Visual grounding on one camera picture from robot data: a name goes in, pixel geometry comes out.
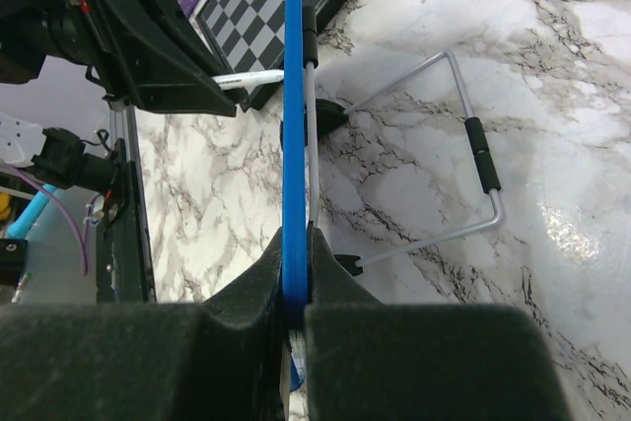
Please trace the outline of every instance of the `black cable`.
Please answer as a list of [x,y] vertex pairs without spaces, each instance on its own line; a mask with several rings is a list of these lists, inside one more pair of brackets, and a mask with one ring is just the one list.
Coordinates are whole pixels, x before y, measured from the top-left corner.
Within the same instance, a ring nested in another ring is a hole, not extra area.
[[83,143],[87,145],[92,145],[93,147],[103,147],[108,153],[111,153],[111,148],[107,144],[107,139],[109,138],[109,132],[102,128],[97,131],[97,137],[99,137],[100,143],[91,142],[90,140],[82,140]]

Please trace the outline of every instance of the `blue tube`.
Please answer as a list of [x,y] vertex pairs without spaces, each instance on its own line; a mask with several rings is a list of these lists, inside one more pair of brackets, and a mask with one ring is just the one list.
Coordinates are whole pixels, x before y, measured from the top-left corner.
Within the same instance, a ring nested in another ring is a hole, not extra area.
[[[48,192],[55,192],[57,188],[50,184],[45,184],[44,189]],[[9,239],[25,239],[31,231],[33,224],[45,209],[46,204],[48,204],[48,198],[45,194],[42,192],[36,194],[33,201],[29,203],[18,220],[9,226],[7,237]]]
[[284,109],[283,297],[290,328],[300,329],[308,301],[303,0],[285,0]]

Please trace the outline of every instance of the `marble countertop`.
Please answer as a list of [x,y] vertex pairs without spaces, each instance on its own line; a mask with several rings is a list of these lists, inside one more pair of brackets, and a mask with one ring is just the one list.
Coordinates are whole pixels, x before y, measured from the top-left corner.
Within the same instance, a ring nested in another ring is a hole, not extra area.
[[[350,0],[320,37],[317,95],[351,105],[451,48],[508,219],[367,267],[385,302],[501,303],[540,326],[577,420],[631,418],[630,0]],[[281,96],[237,119],[138,114],[157,290],[202,301],[280,226]],[[491,214],[449,66],[320,146],[320,226],[375,251]]]

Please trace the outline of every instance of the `black rubber sleeve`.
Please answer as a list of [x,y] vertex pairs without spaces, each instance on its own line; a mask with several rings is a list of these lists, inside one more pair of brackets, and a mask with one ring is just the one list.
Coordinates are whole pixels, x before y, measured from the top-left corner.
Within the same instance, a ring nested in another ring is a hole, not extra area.
[[495,165],[493,164],[493,158],[491,157],[489,144],[486,141],[482,122],[478,117],[470,117],[464,122],[464,127],[469,137],[469,144],[473,152],[477,173],[480,176],[482,189],[486,194],[488,194],[491,189],[497,189],[499,191],[502,189],[502,184],[500,183]]
[[317,21],[314,7],[303,7],[303,60],[317,68]]

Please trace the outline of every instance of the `marble table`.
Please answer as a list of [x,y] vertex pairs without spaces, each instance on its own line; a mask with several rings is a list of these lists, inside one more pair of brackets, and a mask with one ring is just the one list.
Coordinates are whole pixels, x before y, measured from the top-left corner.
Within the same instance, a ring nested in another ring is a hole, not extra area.
[[[367,267],[389,303],[501,303],[544,334],[577,420],[631,418],[630,0],[350,0],[317,93],[353,104],[451,48],[508,212],[496,231]],[[139,113],[158,295],[202,301],[280,225],[281,96],[237,119]],[[371,254],[491,213],[441,63],[321,143],[321,226]],[[304,417],[300,405],[292,408]]]

